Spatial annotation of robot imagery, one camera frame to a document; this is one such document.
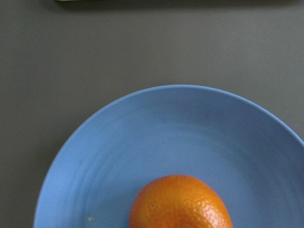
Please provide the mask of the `orange mandarin fruit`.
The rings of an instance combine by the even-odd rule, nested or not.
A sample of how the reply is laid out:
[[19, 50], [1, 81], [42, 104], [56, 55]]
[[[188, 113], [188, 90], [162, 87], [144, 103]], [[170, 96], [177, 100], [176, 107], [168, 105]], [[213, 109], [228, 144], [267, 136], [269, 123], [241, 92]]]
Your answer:
[[169, 175], [145, 185], [129, 213], [130, 228], [231, 228], [229, 213], [207, 184], [187, 175]]

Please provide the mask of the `blue round plate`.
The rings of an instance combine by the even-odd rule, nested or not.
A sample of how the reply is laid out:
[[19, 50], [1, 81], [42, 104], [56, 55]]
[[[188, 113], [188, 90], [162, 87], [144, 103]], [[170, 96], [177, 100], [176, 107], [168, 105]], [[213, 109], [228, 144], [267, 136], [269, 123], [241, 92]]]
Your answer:
[[224, 201], [236, 228], [304, 225], [304, 143], [240, 96], [167, 85], [120, 98], [65, 142], [44, 180], [36, 228], [125, 228], [148, 182], [187, 174]]

